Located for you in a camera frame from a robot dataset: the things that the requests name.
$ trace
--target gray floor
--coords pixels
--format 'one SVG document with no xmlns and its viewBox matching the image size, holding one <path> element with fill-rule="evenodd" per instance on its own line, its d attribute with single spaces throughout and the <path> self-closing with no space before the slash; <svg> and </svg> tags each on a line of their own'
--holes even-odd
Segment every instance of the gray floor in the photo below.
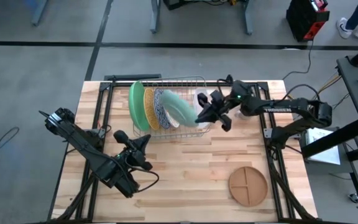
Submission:
<svg viewBox="0 0 358 224">
<path fill-rule="evenodd" d="M 30 1 L 0 0 L 0 40 L 93 42 L 107 0 L 50 0 L 39 27 L 30 24 Z M 162 6 L 160 32 L 149 32 L 149 1 L 114 0 L 104 42 L 181 42 L 219 44 L 294 44 L 283 19 L 289 1 L 260 0 L 254 5 L 254 34 L 246 36 L 238 7 L 193 4 L 176 11 Z M 357 3 L 331 0 L 331 20 L 315 45 L 358 45 L 341 39 L 337 18 L 349 16 Z M 0 223 L 39 222 L 47 218 L 65 144 L 44 128 L 38 110 L 58 107 L 75 111 L 91 57 L 90 47 L 0 46 L 0 137 L 11 127 L 21 131 L 0 152 Z M 334 72 L 337 58 L 350 51 L 312 51 L 307 75 L 292 75 L 287 88 L 308 83 L 319 88 Z M 145 49 L 101 48 L 92 80 L 105 75 L 161 73 L 163 77 L 202 75 L 216 79 L 281 79 L 292 70 L 306 70 L 305 50 Z M 347 93 L 342 81 L 322 99 L 337 103 Z M 312 93 L 296 90 L 294 96 Z M 350 99 L 334 112 L 334 126 L 357 119 Z M 350 181 L 329 175 L 309 175 L 318 215 L 324 220 L 358 223 L 358 205 L 346 195 Z"/>
</svg>

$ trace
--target wooden table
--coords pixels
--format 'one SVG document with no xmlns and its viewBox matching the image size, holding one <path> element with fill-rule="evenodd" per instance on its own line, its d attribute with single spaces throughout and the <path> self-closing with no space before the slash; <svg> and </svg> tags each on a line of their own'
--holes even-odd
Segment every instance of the wooden table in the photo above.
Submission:
<svg viewBox="0 0 358 224">
<path fill-rule="evenodd" d="M 282 98 L 286 91 L 283 81 L 268 82 L 270 96 Z M 84 82 L 75 122 L 83 128 L 91 128 L 99 82 Z M 114 155 L 124 147 L 112 134 L 118 129 L 134 137 L 128 109 L 128 87 L 114 88 L 109 116 L 112 131 L 106 136 L 104 153 Z M 223 88 L 224 94 L 229 88 Z M 211 126 L 210 132 L 200 138 L 172 139 L 150 142 L 146 148 L 147 160 L 152 163 L 160 181 L 152 188 L 124 198 L 117 189 L 99 184 L 94 222 L 274 222 L 277 221 L 267 167 L 264 140 L 258 116 L 241 120 L 232 110 L 232 129 L 228 133 L 221 124 Z M 278 126 L 292 122 L 291 114 L 275 114 Z M 289 145 L 299 148 L 295 140 Z M 288 181 L 292 192 L 313 216 L 317 216 L 308 176 L 302 155 L 283 150 Z M 74 151 L 66 156 L 62 176 L 54 201 L 52 218 L 64 212 L 81 185 L 85 159 Z M 231 198 L 228 178 L 231 172 L 242 166 L 252 166 L 261 171 L 268 182 L 267 198 L 256 207 L 243 207 Z M 152 183 L 153 175 L 133 173 L 141 188 Z M 287 214 L 285 198 L 280 190 L 284 214 Z M 88 210 L 86 198 L 85 210 Z"/>
</svg>

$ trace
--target dish rack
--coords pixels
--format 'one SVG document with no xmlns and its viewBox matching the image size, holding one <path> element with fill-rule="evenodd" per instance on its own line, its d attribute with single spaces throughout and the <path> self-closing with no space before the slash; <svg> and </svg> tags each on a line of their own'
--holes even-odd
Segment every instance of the dish rack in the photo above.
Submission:
<svg viewBox="0 0 358 224">
<path fill-rule="evenodd" d="M 186 100 L 189 105 L 195 110 L 193 105 L 193 98 L 195 97 L 197 88 L 206 88 L 205 79 L 201 76 L 189 76 L 179 78 L 154 78 L 140 81 L 144 88 L 156 88 L 163 90 L 171 90 L 177 94 L 181 99 Z M 190 138 L 201 137 L 209 131 L 211 124 L 207 124 L 203 128 L 195 127 L 189 128 L 184 125 L 174 128 L 170 126 L 165 129 L 160 126 L 158 130 L 150 128 L 148 131 L 141 131 L 133 124 L 134 134 L 137 137 L 150 134 L 152 139 L 174 139 L 174 138 Z"/>
</svg>

